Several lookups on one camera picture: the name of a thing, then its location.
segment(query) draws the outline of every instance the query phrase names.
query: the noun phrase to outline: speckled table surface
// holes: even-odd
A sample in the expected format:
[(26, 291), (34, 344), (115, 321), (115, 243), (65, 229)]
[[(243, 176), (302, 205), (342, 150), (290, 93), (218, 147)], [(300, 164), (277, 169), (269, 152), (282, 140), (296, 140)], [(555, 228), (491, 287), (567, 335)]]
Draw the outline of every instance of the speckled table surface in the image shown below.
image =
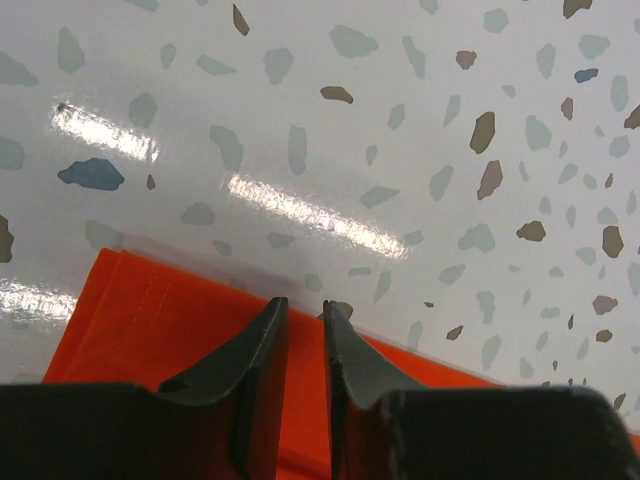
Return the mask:
[(640, 430), (640, 4), (0, 5), (0, 381), (101, 247)]

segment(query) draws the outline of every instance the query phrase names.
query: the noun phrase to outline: red-orange fabric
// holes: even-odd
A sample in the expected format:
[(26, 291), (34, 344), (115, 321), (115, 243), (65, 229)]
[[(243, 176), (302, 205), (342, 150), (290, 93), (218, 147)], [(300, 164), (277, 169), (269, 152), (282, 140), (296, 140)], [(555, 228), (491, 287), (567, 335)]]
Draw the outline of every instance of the red-orange fabric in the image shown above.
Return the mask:
[[(155, 390), (237, 335), (266, 300), (129, 252), (102, 250), (45, 383), (136, 382)], [(329, 479), (324, 333), (292, 311), (278, 479)], [(488, 382), (370, 340), (436, 387)]]

